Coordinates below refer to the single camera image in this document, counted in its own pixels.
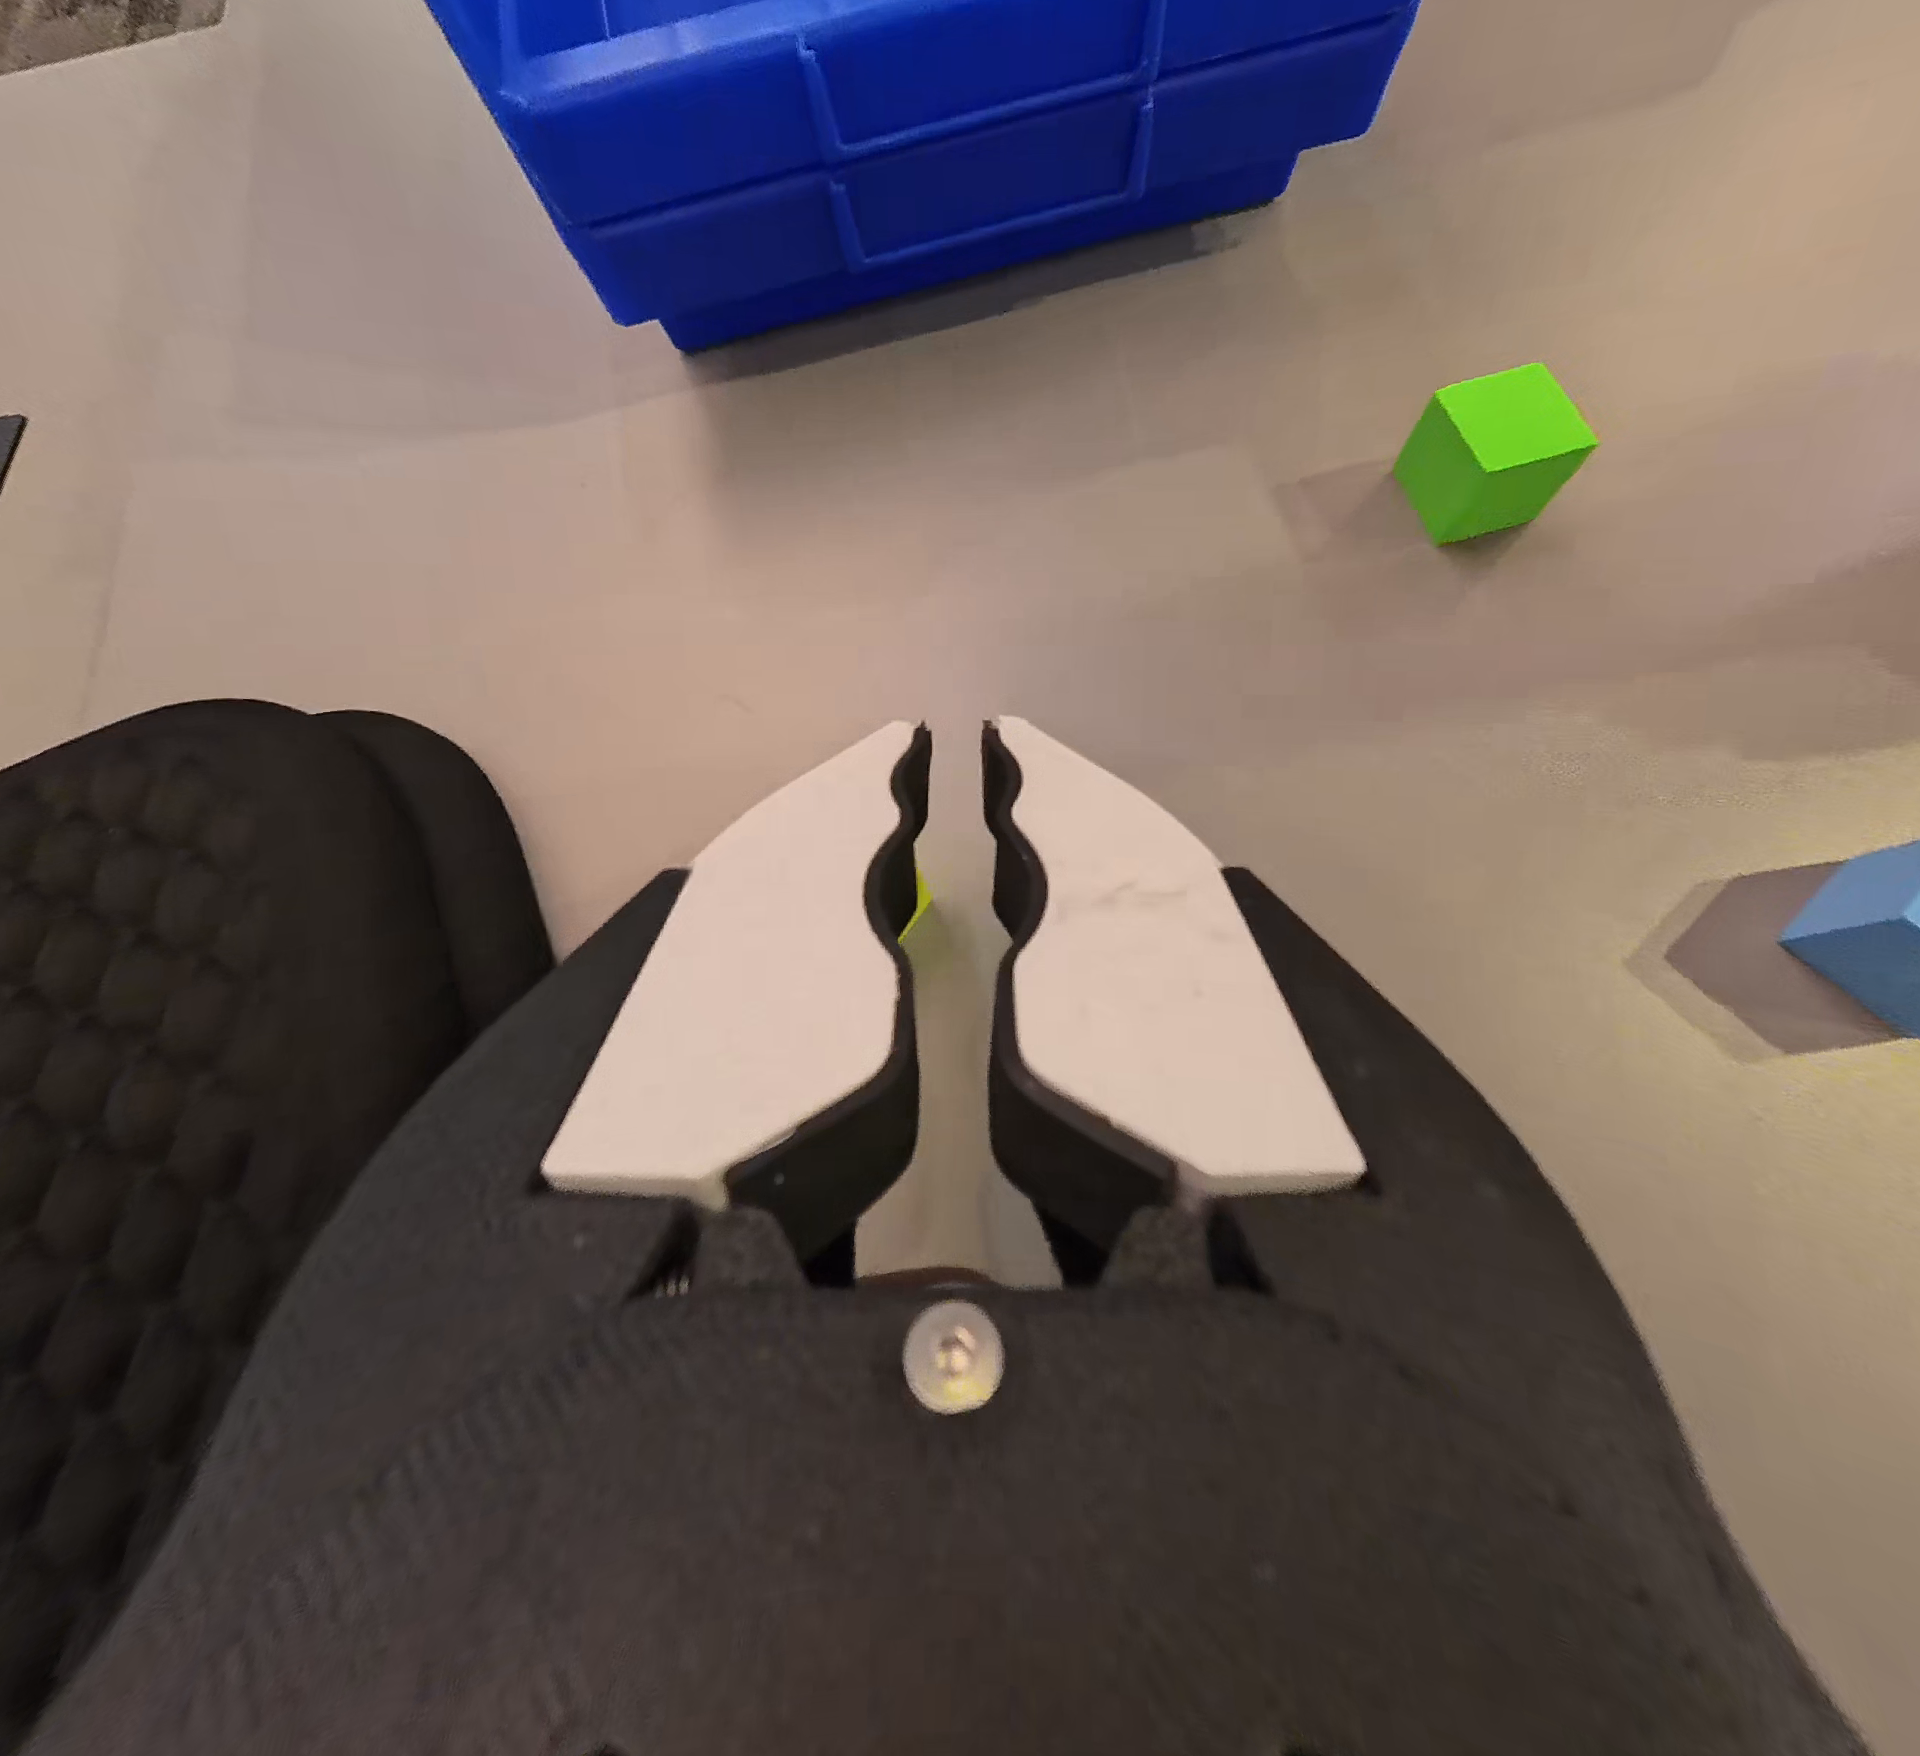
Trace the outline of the green foam cube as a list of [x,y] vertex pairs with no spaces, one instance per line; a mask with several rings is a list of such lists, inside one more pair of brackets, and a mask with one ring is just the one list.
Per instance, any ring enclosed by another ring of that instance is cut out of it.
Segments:
[[1531,523],[1599,438],[1545,364],[1436,389],[1408,427],[1392,482],[1431,546]]

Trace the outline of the blue foam cube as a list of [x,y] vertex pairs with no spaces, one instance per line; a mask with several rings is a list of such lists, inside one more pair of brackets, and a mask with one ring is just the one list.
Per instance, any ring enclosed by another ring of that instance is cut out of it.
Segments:
[[1920,844],[1841,862],[1780,933],[1780,950],[1893,1030],[1920,1033]]

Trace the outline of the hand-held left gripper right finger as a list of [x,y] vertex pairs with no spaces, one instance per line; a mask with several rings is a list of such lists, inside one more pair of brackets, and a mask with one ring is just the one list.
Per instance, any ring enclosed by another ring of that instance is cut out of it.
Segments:
[[1140,1213],[1355,1191],[1362,1152],[1214,848],[1036,722],[981,724],[988,1142],[1065,1284]]

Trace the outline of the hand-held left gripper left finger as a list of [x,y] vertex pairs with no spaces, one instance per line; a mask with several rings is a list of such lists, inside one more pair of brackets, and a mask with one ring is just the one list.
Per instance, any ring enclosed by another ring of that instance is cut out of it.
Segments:
[[933,729],[884,722],[685,868],[539,1157],[567,1194],[764,1213],[812,1284],[917,1142],[913,901]]

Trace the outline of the blue plastic storage bin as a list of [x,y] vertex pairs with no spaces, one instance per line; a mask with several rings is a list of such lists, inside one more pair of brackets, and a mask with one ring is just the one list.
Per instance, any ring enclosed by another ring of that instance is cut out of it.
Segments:
[[1420,0],[426,0],[624,325],[679,349],[1273,202]]

